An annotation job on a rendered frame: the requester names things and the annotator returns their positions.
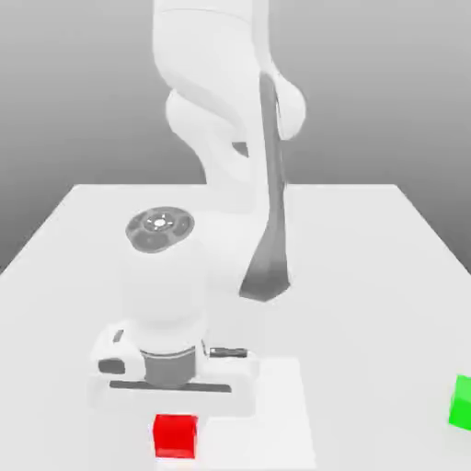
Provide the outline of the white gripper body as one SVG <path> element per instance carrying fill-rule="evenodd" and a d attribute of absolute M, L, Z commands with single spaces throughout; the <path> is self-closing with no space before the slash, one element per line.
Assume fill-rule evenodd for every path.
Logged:
<path fill-rule="evenodd" d="M 144 381 L 98 375 L 88 381 L 88 402 L 102 410 L 164 415 L 251 416 L 256 409 L 258 369 L 239 362 L 211 362 L 179 388 L 154 388 Z"/>

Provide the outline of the small green cube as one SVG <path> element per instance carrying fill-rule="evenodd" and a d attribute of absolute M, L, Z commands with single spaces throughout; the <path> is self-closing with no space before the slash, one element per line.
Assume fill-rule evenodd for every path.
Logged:
<path fill-rule="evenodd" d="M 451 397 L 449 423 L 471 431 L 471 377 L 458 374 Z"/>

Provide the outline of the small red cube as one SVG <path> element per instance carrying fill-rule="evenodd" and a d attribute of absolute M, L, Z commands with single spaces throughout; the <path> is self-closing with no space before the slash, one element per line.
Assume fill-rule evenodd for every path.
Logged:
<path fill-rule="evenodd" d="M 153 425 L 155 456 L 194 459 L 197 431 L 197 416 L 157 414 Z"/>

